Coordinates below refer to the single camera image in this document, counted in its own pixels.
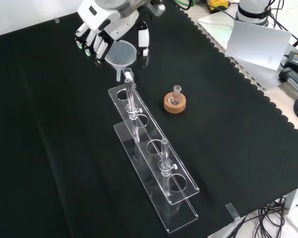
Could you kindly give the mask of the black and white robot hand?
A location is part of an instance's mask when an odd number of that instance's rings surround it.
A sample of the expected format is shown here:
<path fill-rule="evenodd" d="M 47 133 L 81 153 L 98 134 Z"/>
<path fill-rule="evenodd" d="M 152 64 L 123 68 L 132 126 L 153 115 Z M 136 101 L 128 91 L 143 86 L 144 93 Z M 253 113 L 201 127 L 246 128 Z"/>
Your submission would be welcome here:
<path fill-rule="evenodd" d="M 75 32 L 75 41 L 87 56 L 104 61 L 112 44 L 137 23 L 139 9 L 149 0 L 84 0 L 77 12 L 83 24 Z"/>

